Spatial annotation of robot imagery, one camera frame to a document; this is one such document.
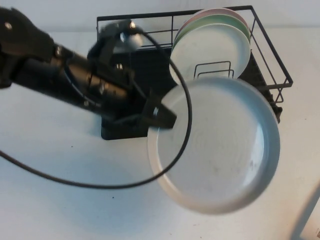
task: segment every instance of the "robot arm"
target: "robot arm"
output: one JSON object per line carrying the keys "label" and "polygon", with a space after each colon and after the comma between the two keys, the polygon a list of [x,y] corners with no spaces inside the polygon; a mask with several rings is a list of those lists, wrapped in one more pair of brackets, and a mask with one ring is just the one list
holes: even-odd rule
{"label": "robot arm", "polygon": [[16,83],[99,114],[112,126],[170,129],[176,115],[161,99],[143,93],[131,69],[110,66],[115,47],[130,47],[121,41],[130,27],[130,20],[107,25],[85,58],[55,43],[18,10],[0,7],[0,89]]}

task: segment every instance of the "round plate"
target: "round plate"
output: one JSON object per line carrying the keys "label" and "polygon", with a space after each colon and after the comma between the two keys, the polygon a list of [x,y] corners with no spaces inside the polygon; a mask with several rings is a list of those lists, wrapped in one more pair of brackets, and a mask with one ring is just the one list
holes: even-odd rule
{"label": "round plate", "polygon": [[[276,117],[251,85],[230,78],[188,83],[193,109],[189,142],[181,159],[158,179],[178,204],[205,214],[235,211],[270,183],[280,156]],[[188,108],[181,86],[162,100],[177,114],[173,129],[149,128],[147,149],[154,174],[167,167],[186,135]]]}
{"label": "round plate", "polygon": [[216,15],[205,16],[189,23],[185,28],[183,28],[180,31],[179,35],[177,35],[177,37],[174,40],[172,48],[174,48],[175,45],[179,42],[179,40],[183,38],[183,36],[186,35],[188,32],[209,24],[226,24],[226,25],[235,27],[239,29],[241,32],[243,32],[243,34],[248,39],[248,42],[250,43],[250,32],[247,29],[247,27],[243,24],[243,22],[241,22],[239,19],[233,16],[216,14]]}
{"label": "round plate", "polygon": [[227,8],[213,8],[213,9],[203,9],[203,10],[198,11],[195,14],[193,14],[189,18],[189,20],[184,22],[182,27],[180,27],[179,31],[175,35],[174,40],[176,40],[176,38],[180,34],[181,30],[184,29],[189,23],[192,23],[192,22],[194,22],[194,21],[196,21],[196,20],[198,20],[200,18],[207,17],[207,16],[210,16],[210,15],[216,15],[216,14],[218,14],[218,15],[229,15],[229,16],[232,16],[234,18],[237,18],[238,20],[240,20],[245,25],[245,27],[247,28],[247,31],[250,33],[250,30],[249,30],[247,22],[237,12],[235,12],[233,10],[230,10],[230,9],[227,9]]}
{"label": "round plate", "polygon": [[[247,67],[250,53],[248,39],[238,28],[208,24],[184,35],[174,46],[170,58],[188,82],[205,72],[238,78]],[[233,74],[229,75],[228,69],[233,70]],[[173,80],[180,84],[171,66],[169,70]]]}

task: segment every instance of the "wire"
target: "wire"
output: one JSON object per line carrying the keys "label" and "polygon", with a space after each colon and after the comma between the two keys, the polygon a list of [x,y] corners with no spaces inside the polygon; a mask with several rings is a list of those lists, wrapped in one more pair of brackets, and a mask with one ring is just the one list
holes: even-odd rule
{"label": "wire", "polygon": [[133,86],[135,87],[135,89],[140,94],[140,96],[143,97],[144,99],[147,99],[147,96],[145,95],[144,91],[142,91],[141,87],[139,87],[137,82],[135,80],[133,80],[133,79],[131,79],[131,82],[132,82]]}
{"label": "wire", "polygon": [[142,181],[134,182],[134,183],[121,184],[121,185],[99,185],[99,184],[89,184],[89,183],[70,181],[70,180],[66,180],[66,179],[62,179],[62,178],[58,178],[58,177],[46,174],[44,172],[38,171],[38,170],[36,170],[36,169],[34,169],[34,168],[30,167],[30,166],[25,165],[24,163],[22,163],[22,162],[16,160],[15,158],[7,155],[6,153],[4,153],[1,150],[0,150],[0,157],[3,157],[5,160],[7,160],[10,163],[16,165],[17,167],[22,168],[22,169],[28,171],[29,173],[35,174],[35,175],[37,175],[37,176],[39,176],[41,178],[45,178],[45,179],[54,181],[56,183],[64,184],[64,185],[75,186],[75,187],[80,187],[80,188],[88,188],[88,189],[110,189],[110,190],[113,189],[113,190],[116,190],[116,189],[134,188],[134,187],[138,187],[138,186],[141,186],[141,185],[144,185],[144,184],[148,184],[148,183],[158,179],[159,177],[161,177],[165,173],[167,173],[178,162],[178,160],[182,156],[183,152],[185,151],[187,143],[189,141],[191,128],[192,128],[192,116],[193,116],[192,115],[191,97],[190,97],[190,93],[189,93],[187,84],[184,81],[184,78],[182,77],[181,73],[179,72],[177,66],[172,62],[170,57],[167,56],[167,54],[163,50],[163,48],[150,35],[148,35],[142,29],[135,28],[134,32],[137,33],[137,34],[144,35],[169,60],[169,64],[171,65],[171,67],[175,71],[177,77],[179,78],[179,80],[181,82],[181,85],[183,87],[184,93],[185,93],[185,98],[186,98],[186,103],[187,103],[187,108],[188,108],[188,122],[187,122],[187,128],[186,128],[186,132],[185,132],[185,137],[184,137],[182,146],[181,146],[178,154],[176,155],[176,157],[172,160],[172,162],[165,169],[163,169],[161,172],[159,172],[158,174],[156,174],[156,175],[154,175],[154,176],[152,176],[150,178],[147,178],[147,179],[142,180]]}
{"label": "wire", "polygon": [[64,71],[64,75],[67,79],[67,81],[70,83],[70,85],[73,87],[73,89],[85,100],[87,100],[89,103],[91,103],[92,105],[96,106],[96,107],[101,107],[101,103],[97,102],[96,100],[93,100],[89,97],[86,96],[86,94],[84,93],[84,91],[81,91],[80,88],[77,85],[77,81],[75,80],[74,75],[72,74],[72,72],[70,71],[69,68],[69,60],[72,59],[74,56],[72,56],[71,58],[69,58],[66,63],[65,66],[63,68]]}

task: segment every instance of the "dish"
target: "dish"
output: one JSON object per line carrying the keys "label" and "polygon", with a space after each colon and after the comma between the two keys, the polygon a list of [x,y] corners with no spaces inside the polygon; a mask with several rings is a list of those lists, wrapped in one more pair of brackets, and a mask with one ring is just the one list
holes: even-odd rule
{"label": "dish", "polygon": [[206,17],[206,16],[209,16],[209,15],[215,15],[215,14],[218,14],[218,15],[229,15],[229,16],[232,16],[232,17],[235,17],[237,18],[238,20],[240,20],[244,25],[245,27],[247,28],[248,32],[250,32],[249,30],[249,27],[248,27],[248,24],[247,22],[244,20],[244,18],[242,16],[240,16],[237,12],[233,11],[233,10],[230,10],[230,9],[227,9],[227,8],[212,8],[212,9],[203,9],[201,11],[198,11],[196,12],[195,14],[193,14],[189,20],[187,20],[181,27],[180,29],[178,30],[176,36],[175,36],[175,39],[178,37],[178,35],[180,34],[181,30],[184,29],[189,23],[197,20],[197,19],[200,19],[200,18],[203,18],[203,17]]}
{"label": "dish", "polygon": [[[189,143],[158,182],[175,202],[193,211],[238,210],[254,201],[275,174],[280,156],[276,117],[266,99],[240,79],[206,77],[187,84],[193,110]],[[154,174],[179,151],[188,121],[181,86],[162,103],[177,120],[171,130],[149,128],[147,150]]]}
{"label": "dish", "polygon": [[[238,28],[208,24],[185,34],[172,49],[170,58],[184,80],[192,81],[198,73],[214,71],[212,76],[228,77],[229,68],[233,70],[230,77],[238,78],[247,67],[250,54],[248,39]],[[180,84],[171,66],[169,70],[173,80]]]}
{"label": "dish", "polygon": [[209,15],[202,18],[199,18],[193,22],[190,22],[187,26],[185,26],[179,33],[179,35],[176,36],[172,48],[174,48],[179,40],[183,38],[184,35],[189,33],[190,31],[199,28],[201,26],[209,25],[209,24],[226,24],[233,26],[240,31],[244,33],[246,36],[248,42],[250,43],[250,32],[247,29],[246,25],[243,24],[239,19],[229,16],[229,15],[222,15],[222,14],[216,14],[216,15]]}

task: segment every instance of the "black wire dish rack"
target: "black wire dish rack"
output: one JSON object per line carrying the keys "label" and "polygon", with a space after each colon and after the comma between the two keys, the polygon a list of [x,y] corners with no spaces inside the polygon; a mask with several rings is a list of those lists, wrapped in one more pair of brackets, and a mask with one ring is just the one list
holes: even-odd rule
{"label": "black wire dish rack", "polygon": [[[272,107],[278,122],[280,122],[283,109],[278,105],[284,102],[282,91],[284,88],[291,87],[293,80],[275,50],[253,6],[233,6],[226,8],[237,11],[249,24],[250,29],[250,60],[239,78],[251,84],[262,93]],[[170,55],[174,37],[179,27],[184,21],[188,20],[191,15],[198,11],[200,10],[98,16],[96,19],[97,37],[99,36],[100,27],[103,25],[102,22],[132,19],[136,24],[137,22],[146,23],[147,29],[139,23],[137,25],[151,34],[156,40],[157,35],[162,35],[162,37],[166,35],[165,39],[162,38],[159,43],[167,54]],[[162,97],[177,85],[171,77],[169,62],[152,44],[145,44],[132,53],[115,53],[111,59],[111,63],[114,65],[121,63],[124,66],[132,68],[135,71],[136,82],[145,92],[148,92],[151,88],[156,94]],[[208,70],[208,67],[215,64],[225,64],[225,70]],[[206,66],[205,71],[199,70],[202,66]],[[227,72],[229,77],[232,77],[234,72],[232,63],[227,60],[223,62],[199,63],[195,66],[194,77],[199,78],[200,76],[216,72]],[[102,138],[110,139],[108,124],[106,124],[103,119],[101,126]],[[134,137],[144,137],[146,135],[147,129]]]}

